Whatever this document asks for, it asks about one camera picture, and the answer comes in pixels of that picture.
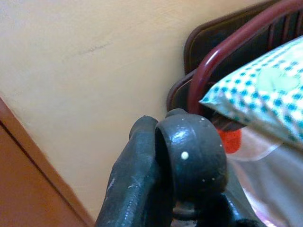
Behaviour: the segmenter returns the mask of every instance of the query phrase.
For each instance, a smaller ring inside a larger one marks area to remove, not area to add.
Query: blue and white checkered fabric
[[[224,77],[200,103],[303,147],[303,36]]]

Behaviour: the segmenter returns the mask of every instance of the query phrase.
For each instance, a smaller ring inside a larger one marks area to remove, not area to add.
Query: brown wooden edge
[[[48,162],[43,152],[34,143],[29,134],[16,119],[12,111],[0,98],[0,123],[5,127],[12,139],[23,150],[33,164],[45,176],[47,181],[61,195],[62,199],[71,207],[88,227],[94,226],[94,221],[82,203],[78,200],[70,186],[60,177],[54,167]]]
[[[184,71],[185,74],[189,74],[193,68],[191,67],[191,50],[192,50],[192,44],[195,42],[195,39],[201,33],[201,31],[205,31],[210,27],[213,27],[219,23],[227,22],[228,20],[235,20],[237,17],[242,16],[243,14],[254,14],[256,12],[261,12],[262,10],[268,8],[269,6],[273,5],[274,3],[278,2],[279,0],[266,0],[264,2],[248,6],[244,9],[241,9],[239,11],[236,11],[234,13],[231,13],[229,15],[217,18],[215,20],[206,22],[202,25],[199,25],[196,27],[188,36],[185,46],[184,46],[184,52],[183,52],[183,61],[184,61]]]
[[[174,109],[174,102],[175,102],[175,96],[177,95],[178,91],[182,89],[184,86],[186,86],[188,83],[190,83],[193,79],[193,76],[195,74],[196,70],[193,70],[192,72],[188,73],[184,78],[178,80],[169,90],[169,93],[167,95],[166,99],[166,110],[170,111]]]

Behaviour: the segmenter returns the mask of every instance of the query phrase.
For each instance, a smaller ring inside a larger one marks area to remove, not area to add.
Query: wall
[[[0,96],[96,218],[140,116],[163,118],[196,26],[260,0],[3,0]]]

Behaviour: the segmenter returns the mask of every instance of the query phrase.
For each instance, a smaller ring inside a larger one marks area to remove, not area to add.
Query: pillow
[[[200,103],[303,147],[302,75],[303,36],[224,77]]]

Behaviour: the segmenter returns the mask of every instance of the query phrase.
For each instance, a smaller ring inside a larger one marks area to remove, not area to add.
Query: white dot
[[[181,154],[181,158],[183,160],[186,160],[186,159],[188,159],[188,157],[189,157],[189,154],[186,151],[183,151],[182,154]]]

